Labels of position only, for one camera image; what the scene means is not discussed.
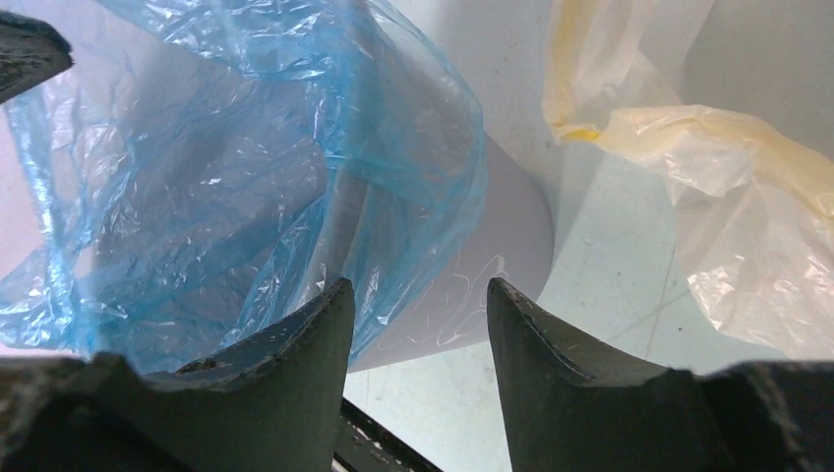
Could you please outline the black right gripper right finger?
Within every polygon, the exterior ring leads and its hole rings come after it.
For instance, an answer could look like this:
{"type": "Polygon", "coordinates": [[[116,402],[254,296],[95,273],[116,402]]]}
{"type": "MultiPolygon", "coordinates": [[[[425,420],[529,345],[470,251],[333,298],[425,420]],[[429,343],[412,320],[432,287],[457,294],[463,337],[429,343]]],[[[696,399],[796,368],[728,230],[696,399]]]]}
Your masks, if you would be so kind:
{"type": "Polygon", "coordinates": [[[490,344],[516,471],[829,471],[831,362],[663,367],[549,314],[501,278],[490,344]]]}

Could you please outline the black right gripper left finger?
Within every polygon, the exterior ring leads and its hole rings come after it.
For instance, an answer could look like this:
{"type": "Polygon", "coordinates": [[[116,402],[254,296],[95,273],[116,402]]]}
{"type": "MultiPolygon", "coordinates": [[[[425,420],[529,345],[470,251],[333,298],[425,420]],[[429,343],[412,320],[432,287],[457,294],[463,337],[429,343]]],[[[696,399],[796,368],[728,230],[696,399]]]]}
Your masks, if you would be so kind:
{"type": "Polygon", "coordinates": [[[121,355],[5,357],[5,471],[326,471],[354,323],[339,279],[301,309],[180,370],[121,355]]]}

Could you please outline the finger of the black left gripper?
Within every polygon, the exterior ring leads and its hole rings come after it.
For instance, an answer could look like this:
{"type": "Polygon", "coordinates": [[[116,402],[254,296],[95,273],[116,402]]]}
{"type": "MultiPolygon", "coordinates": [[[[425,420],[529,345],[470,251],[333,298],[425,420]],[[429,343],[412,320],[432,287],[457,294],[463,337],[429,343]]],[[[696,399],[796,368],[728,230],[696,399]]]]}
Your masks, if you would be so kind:
{"type": "Polygon", "coordinates": [[[1,11],[1,103],[74,65],[72,46],[53,26],[1,11]]]}

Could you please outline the grey plastic trash bin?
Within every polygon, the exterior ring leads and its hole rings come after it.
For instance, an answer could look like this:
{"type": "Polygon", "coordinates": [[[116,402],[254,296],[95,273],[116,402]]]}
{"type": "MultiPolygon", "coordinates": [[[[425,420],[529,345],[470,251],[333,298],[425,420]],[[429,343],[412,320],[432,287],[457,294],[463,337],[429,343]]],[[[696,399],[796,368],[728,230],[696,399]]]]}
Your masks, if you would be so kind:
{"type": "Polygon", "coordinates": [[[351,372],[378,368],[466,347],[487,339],[487,287],[504,278],[524,293],[541,294],[554,253],[552,217],[533,179],[490,136],[483,138],[485,202],[477,228],[425,285],[385,288],[365,267],[374,247],[362,236],[380,218],[404,236],[390,212],[405,201],[387,184],[352,166],[338,171],[334,203],[305,278],[304,297],[345,276],[353,283],[356,312],[351,372]]]}

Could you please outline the blue plastic trash bag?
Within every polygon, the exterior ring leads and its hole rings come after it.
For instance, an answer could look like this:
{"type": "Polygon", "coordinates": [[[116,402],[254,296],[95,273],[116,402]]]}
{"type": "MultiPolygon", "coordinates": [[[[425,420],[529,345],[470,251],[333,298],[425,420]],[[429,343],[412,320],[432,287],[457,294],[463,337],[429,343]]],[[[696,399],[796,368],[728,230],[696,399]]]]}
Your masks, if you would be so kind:
{"type": "Polygon", "coordinates": [[[386,1],[5,1],[66,72],[1,107],[1,341],[173,371],[340,277],[355,362],[475,230],[481,105],[386,1]]]}

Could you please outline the translucent yellow-white trash bag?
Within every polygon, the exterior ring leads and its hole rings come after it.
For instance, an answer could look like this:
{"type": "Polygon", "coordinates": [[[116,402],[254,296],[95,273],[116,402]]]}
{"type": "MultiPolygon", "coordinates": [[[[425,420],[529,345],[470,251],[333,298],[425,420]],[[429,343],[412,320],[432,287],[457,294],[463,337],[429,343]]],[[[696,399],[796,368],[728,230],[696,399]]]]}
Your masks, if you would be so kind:
{"type": "Polygon", "coordinates": [[[833,355],[833,5],[560,1],[554,137],[661,176],[691,294],[720,333],[833,355]]]}

